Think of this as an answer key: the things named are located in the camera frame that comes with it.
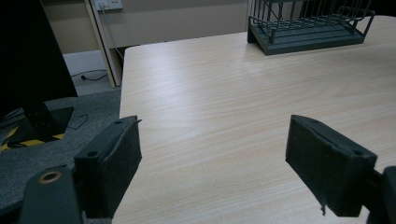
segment rack wire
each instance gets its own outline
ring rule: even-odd
[[[265,55],[364,42],[375,13],[372,0],[252,0],[247,42]],[[370,17],[363,32],[358,22]]]

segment computer screen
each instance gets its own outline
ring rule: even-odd
[[[21,108],[26,118],[18,131],[25,135],[22,128],[27,125],[33,138],[46,142],[48,136],[64,132],[60,126],[67,125],[73,108],[48,111],[45,102],[78,95],[41,1],[6,1],[3,8],[0,122]]]

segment monitor stand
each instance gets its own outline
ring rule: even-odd
[[[25,118],[18,121],[3,141],[1,149],[30,147],[64,137],[74,107],[48,110],[44,103],[23,108]]]

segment wooden table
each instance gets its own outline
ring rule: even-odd
[[[292,114],[396,165],[396,18],[360,45],[274,56],[246,33],[127,49],[120,117],[143,120],[143,160],[113,223],[365,223],[324,217],[285,162]]]

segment light wood tabletop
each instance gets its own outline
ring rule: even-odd
[[[365,27],[364,21],[358,26]],[[247,33],[126,50],[120,117],[143,159],[113,223],[365,223],[326,216],[285,162],[291,115],[396,165],[396,18],[363,44],[265,56]]]

